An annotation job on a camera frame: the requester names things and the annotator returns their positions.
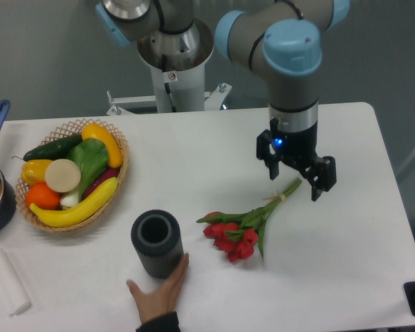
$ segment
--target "banana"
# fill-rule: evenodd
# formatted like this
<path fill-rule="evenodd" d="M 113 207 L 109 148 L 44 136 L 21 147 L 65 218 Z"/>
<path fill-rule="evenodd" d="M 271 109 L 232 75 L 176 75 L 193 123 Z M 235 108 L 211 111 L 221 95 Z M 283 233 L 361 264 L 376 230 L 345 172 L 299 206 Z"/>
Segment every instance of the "banana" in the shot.
<path fill-rule="evenodd" d="M 87 198 L 67 210 L 43 210 L 32 203 L 29 208 L 39 219 L 50 227 L 68 227 L 81 223 L 96 213 L 116 192 L 117 178 L 108 178 Z"/>

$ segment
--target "fruit basket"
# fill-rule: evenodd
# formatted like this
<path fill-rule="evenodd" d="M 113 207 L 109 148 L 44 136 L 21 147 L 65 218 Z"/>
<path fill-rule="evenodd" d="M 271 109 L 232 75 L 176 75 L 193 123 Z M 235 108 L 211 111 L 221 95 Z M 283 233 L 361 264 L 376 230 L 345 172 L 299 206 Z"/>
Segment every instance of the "fruit basket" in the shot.
<path fill-rule="evenodd" d="M 127 144 L 127 141 L 125 139 L 125 136 L 121 131 L 118 130 L 118 128 L 114 127 L 112 124 L 109 124 L 105 121 L 101 120 L 93 120 L 93 119 L 79 119 L 75 122 L 68 122 L 64 123 L 62 126 L 55 128 L 54 131 L 52 131 L 49 136 L 46 136 L 45 139 L 40 143 L 40 145 L 45 145 L 46 143 L 52 142 L 54 140 L 58 140 L 60 138 L 64 138 L 67 136 L 72 136 L 75 134 L 80 134 L 85 126 L 91 123 L 96 123 L 97 125 L 100 125 L 107 129 L 115 141 L 118 144 L 118 147 L 120 148 L 121 154 L 122 154 L 122 164 L 120 166 L 120 171 L 118 174 L 118 185 L 115 193 L 112 195 L 112 197 L 93 215 L 91 215 L 89 218 L 85 219 L 84 221 L 77 223 L 76 225 L 71 225 L 67 227 L 51 227 L 49 225 L 44 224 L 40 219 L 37 217 L 36 214 L 34 214 L 25 204 L 25 198 L 28 190 L 30 189 L 29 184 L 24 182 L 21 178 L 17 181 L 17 186 L 15 188 L 15 196 L 17 201 L 17 210 L 20 212 L 20 214 L 29 222 L 31 225 L 33 225 L 36 228 L 39 228 L 40 230 L 44 230 L 47 232 L 71 232 L 74 230 L 81 229 L 83 227 L 88 226 L 89 224 L 96 221 L 98 218 L 101 217 L 101 215 L 107 210 L 107 208 L 111 205 L 114 199 L 116 199 L 116 196 L 120 192 L 121 185 L 123 184 L 123 181 L 126 177 L 127 168 L 129 164 L 129 147 Z"/>

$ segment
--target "human hand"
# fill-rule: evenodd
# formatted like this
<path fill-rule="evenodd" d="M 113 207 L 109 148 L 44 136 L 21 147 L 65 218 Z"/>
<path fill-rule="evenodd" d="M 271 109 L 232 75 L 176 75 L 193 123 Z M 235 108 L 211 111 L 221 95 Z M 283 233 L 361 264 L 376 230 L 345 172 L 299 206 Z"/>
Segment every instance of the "human hand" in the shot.
<path fill-rule="evenodd" d="M 128 285 L 136 301 L 141 324 L 175 311 L 175 305 L 185 281 L 188 265 L 189 255 L 185 254 L 165 282 L 149 294 L 143 293 L 132 280 L 128 279 L 126 281 L 126 285 Z"/>

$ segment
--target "black sleeve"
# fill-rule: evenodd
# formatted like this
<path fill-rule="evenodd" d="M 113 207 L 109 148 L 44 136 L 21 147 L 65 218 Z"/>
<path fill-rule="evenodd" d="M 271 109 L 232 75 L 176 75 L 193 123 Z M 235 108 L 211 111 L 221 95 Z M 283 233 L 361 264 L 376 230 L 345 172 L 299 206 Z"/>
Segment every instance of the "black sleeve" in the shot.
<path fill-rule="evenodd" d="M 137 332 L 181 332 L 178 327 L 177 313 L 174 311 L 154 318 L 140 326 Z"/>

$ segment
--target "white paper roll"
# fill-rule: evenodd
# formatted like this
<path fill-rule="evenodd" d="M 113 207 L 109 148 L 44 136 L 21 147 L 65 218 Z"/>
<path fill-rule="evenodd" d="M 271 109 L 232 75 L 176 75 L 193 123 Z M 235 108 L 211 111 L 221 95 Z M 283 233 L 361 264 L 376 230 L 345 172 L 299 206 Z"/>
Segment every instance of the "white paper roll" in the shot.
<path fill-rule="evenodd" d="M 0 297 L 9 315 L 23 313 L 31 305 L 17 271 L 3 249 L 0 249 Z"/>

